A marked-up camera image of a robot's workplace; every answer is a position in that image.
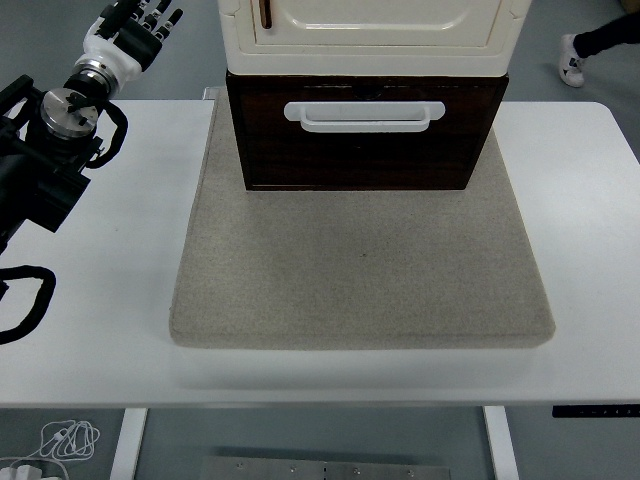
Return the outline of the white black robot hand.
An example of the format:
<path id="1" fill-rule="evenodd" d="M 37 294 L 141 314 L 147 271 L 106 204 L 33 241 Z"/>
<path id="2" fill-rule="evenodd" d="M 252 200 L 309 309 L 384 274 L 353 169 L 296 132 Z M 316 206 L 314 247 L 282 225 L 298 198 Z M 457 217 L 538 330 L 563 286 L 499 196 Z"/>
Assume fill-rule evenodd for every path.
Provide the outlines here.
<path id="1" fill-rule="evenodd" d="M 155 61 L 183 10 L 169 1 L 117 1 L 105 7 L 83 40 L 80 70 L 93 69 L 121 87 L 138 79 Z"/>

